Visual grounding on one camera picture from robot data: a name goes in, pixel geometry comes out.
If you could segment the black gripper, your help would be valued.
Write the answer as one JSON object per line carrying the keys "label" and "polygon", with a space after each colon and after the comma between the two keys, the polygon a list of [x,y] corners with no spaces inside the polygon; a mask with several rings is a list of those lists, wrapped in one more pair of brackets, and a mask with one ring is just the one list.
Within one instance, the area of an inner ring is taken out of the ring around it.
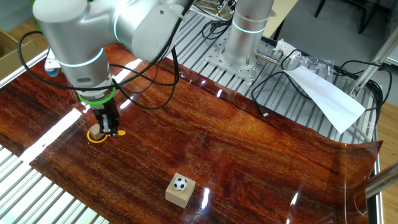
{"label": "black gripper", "polygon": [[110,99],[101,105],[91,105],[91,109],[99,123],[100,133],[107,134],[108,136],[117,135],[117,131],[119,130],[119,113],[115,100]]}

